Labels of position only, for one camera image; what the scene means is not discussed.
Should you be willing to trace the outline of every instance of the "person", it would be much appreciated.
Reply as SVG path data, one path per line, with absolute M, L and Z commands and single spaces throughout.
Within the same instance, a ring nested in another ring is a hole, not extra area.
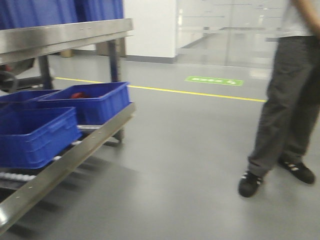
M 319 110 L 320 1 L 288 0 L 254 149 L 238 184 L 241 196 L 253 196 L 277 163 L 300 181 L 315 182 L 303 156 Z

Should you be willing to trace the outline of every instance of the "metal frame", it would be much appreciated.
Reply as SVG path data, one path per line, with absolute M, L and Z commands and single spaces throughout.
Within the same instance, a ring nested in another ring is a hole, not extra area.
M 28 27 L 0 30 L 0 65 L 39 57 L 43 88 L 52 89 L 48 54 L 108 42 L 111 81 L 119 82 L 120 58 L 118 39 L 128 36 L 133 29 L 131 19 Z M 89 134 L 61 158 L 0 203 L 0 235 L 10 228 L 29 209 L 58 185 L 68 174 L 95 150 L 114 136 L 124 137 L 124 124 L 131 119 L 136 107 L 131 103 L 114 118 Z

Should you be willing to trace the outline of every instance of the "white shirt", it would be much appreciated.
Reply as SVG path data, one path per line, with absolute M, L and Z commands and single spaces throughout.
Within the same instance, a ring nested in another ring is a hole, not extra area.
M 320 0 L 310 0 L 320 16 Z M 291 0 L 288 0 L 284 15 L 282 18 L 282 27 L 280 37 L 293 36 L 313 36 L 315 35 L 307 26 L 305 20 L 293 5 Z

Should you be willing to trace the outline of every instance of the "epoxy floor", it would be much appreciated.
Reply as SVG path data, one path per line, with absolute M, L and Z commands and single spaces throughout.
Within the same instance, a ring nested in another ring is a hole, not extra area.
M 107 57 L 51 56 L 50 63 L 57 77 L 69 79 L 56 79 L 56 88 L 110 81 Z M 102 146 L 0 239 L 319 239 L 319 182 L 306 186 L 275 167 L 257 195 L 237 193 L 269 69 L 123 61 L 122 70 L 137 106 L 123 144 Z M 317 176 L 319 128 L 305 157 Z

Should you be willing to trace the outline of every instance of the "blue plastic crate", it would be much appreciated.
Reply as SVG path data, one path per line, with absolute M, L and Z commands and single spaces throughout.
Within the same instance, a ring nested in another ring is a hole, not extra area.
M 75 0 L 79 22 L 122 19 L 122 0 Z
M 0 104 L 14 104 L 15 109 L 36 108 L 38 100 L 59 90 L 17 91 L 0 96 Z
M 80 136 L 74 108 L 13 111 L 0 117 L 0 167 L 41 168 Z
M 5 29 L 77 21 L 74 0 L 0 0 L 0 22 Z
M 12 111 L 14 111 L 12 104 L 0 102 L 0 116 L 11 113 Z
M 39 100 L 40 108 L 75 107 L 82 125 L 102 125 L 129 105 L 128 82 L 75 85 Z M 70 97 L 83 92 L 90 98 Z

